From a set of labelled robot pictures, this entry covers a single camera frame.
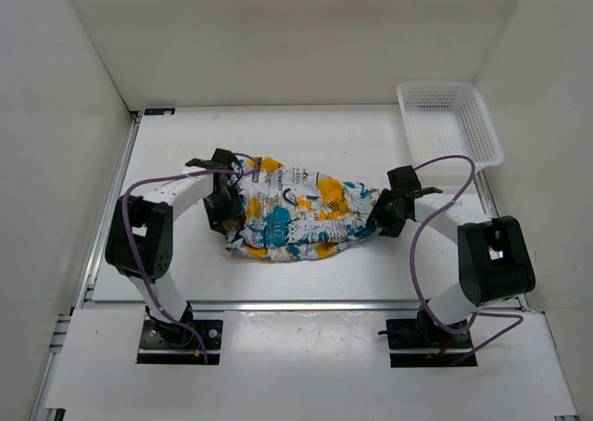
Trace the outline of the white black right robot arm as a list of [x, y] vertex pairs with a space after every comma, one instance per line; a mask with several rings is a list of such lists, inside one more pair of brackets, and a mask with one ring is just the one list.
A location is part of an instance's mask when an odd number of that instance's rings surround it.
[[[466, 332], [486, 305], [528, 293], [536, 277], [522, 227], [512, 216], [489, 218], [421, 185], [408, 165], [387, 173], [389, 187], [372, 208], [367, 226], [381, 236], [398, 237], [405, 223], [419, 226], [410, 242], [410, 278], [420, 308], [416, 335], [435, 347], [448, 335]], [[436, 230], [457, 246], [458, 278], [437, 297], [427, 299], [416, 272], [416, 249], [425, 228]]]

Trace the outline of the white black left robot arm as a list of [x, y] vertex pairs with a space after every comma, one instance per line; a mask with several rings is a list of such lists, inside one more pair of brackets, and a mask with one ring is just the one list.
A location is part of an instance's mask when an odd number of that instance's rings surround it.
[[156, 331], [174, 347], [196, 337], [190, 303], [170, 273], [174, 222], [195, 204], [209, 228], [236, 235], [246, 216], [238, 183], [246, 155], [218, 148], [211, 159], [190, 159], [177, 174], [138, 181], [116, 203], [105, 258], [138, 289]]

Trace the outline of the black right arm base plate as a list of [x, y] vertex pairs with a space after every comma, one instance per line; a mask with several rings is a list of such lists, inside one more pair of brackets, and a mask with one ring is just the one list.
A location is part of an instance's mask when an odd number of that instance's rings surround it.
[[377, 335], [385, 338], [391, 368], [450, 368], [478, 365], [469, 332], [450, 334], [418, 319], [387, 319]]

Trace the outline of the printed white yellow teal shorts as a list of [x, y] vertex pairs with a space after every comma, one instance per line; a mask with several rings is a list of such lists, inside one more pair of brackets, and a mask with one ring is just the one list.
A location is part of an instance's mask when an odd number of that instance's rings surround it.
[[242, 156], [237, 179], [246, 222], [226, 237], [231, 255], [265, 262], [317, 261], [371, 237], [367, 226], [380, 197], [376, 187], [285, 166], [270, 157]]

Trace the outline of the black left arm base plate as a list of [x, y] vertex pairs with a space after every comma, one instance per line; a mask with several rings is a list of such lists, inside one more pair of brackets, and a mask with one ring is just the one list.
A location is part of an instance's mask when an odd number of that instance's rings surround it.
[[138, 364], [218, 365], [221, 359], [223, 321], [194, 319], [195, 331], [200, 335], [208, 360], [200, 350], [196, 337], [189, 331], [172, 325], [164, 326], [148, 316], [143, 321], [136, 362]]

